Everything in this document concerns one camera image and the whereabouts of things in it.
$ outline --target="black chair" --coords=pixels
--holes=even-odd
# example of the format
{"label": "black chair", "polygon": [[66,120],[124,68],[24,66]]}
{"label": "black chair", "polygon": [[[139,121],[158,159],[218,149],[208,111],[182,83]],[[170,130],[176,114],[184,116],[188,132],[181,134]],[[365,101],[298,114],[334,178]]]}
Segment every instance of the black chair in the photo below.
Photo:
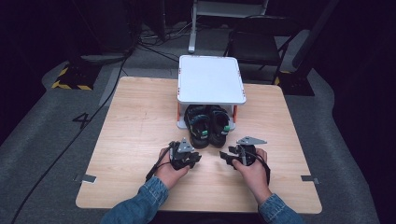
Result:
{"label": "black chair", "polygon": [[[239,63],[276,66],[272,80],[275,84],[280,65],[285,57],[289,42],[302,30],[300,24],[287,17],[248,16],[238,22],[229,34],[224,57],[234,57]],[[286,41],[278,47],[277,36]]]}

